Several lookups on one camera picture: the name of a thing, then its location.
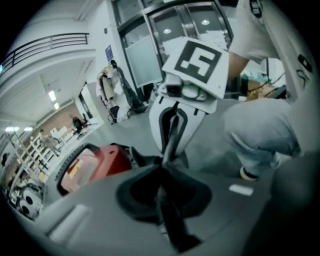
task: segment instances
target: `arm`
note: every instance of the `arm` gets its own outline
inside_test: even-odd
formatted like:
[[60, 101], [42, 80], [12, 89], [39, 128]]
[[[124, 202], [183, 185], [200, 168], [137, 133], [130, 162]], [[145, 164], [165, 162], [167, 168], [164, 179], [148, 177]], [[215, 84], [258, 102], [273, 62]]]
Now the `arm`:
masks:
[[238, 54], [229, 52], [229, 72], [228, 79], [235, 79], [240, 73], [245, 69], [249, 60], [247, 58], [241, 57]]
[[250, 1], [238, 1], [236, 17], [238, 26], [229, 48], [229, 79], [239, 76], [249, 60], [259, 64], [276, 52], [266, 29], [251, 12]]

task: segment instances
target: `cable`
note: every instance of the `cable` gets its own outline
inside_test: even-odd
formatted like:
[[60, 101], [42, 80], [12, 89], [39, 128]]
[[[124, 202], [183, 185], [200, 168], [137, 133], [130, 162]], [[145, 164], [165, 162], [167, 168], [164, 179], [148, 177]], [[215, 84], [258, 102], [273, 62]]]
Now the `cable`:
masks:
[[258, 89], [264, 87], [265, 85], [274, 85], [274, 84], [275, 84], [276, 82], [278, 82], [284, 75], [285, 75], [285, 73], [283, 73], [282, 75], [280, 75], [274, 82], [271, 82], [271, 79], [268, 77], [268, 81], [266, 81], [264, 84], [260, 85], [260, 86], [257, 87], [257, 88], [248, 90], [247, 92], [248, 92], [248, 93], [253, 92], [253, 91], [255, 91], [255, 90], [258, 90]]
[[274, 91], [278, 90], [279, 88], [274, 88], [273, 90], [269, 91], [266, 95], [263, 95], [264, 98], [266, 98], [268, 95], [270, 95], [271, 93], [273, 93]]

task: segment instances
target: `balcony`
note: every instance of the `balcony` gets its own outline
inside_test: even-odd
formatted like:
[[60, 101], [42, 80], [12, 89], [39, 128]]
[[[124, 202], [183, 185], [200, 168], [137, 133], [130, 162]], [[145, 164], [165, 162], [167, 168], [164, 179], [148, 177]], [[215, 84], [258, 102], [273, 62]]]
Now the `balcony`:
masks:
[[20, 62], [40, 53], [61, 47], [87, 45], [88, 36], [89, 33], [64, 33], [42, 37], [25, 43], [6, 55], [1, 64], [2, 72], [0, 76], [3, 76], [8, 70]]

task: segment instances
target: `poster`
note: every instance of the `poster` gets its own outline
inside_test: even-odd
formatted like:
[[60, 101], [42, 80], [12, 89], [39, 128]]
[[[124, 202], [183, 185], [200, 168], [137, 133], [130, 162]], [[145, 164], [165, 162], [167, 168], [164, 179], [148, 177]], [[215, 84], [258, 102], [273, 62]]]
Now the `poster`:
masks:
[[109, 46], [105, 49], [105, 55], [106, 55], [106, 59], [108, 60], [108, 63], [110, 64], [111, 60], [114, 59], [114, 54], [113, 54], [113, 52], [112, 52], [111, 45], [109, 45]]

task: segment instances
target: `glass door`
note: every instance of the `glass door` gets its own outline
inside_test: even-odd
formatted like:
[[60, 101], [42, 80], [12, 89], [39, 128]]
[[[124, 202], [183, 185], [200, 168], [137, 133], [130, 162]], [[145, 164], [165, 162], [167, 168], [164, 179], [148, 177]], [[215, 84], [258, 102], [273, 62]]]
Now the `glass door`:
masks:
[[125, 54], [137, 88], [163, 80], [155, 48], [145, 22], [123, 38]]
[[195, 26], [197, 36], [209, 45], [227, 50], [231, 39], [227, 26], [213, 2], [186, 4], [188, 15]]
[[178, 7], [174, 6], [149, 17], [162, 64], [179, 44], [179, 40], [188, 36], [178, 12]]

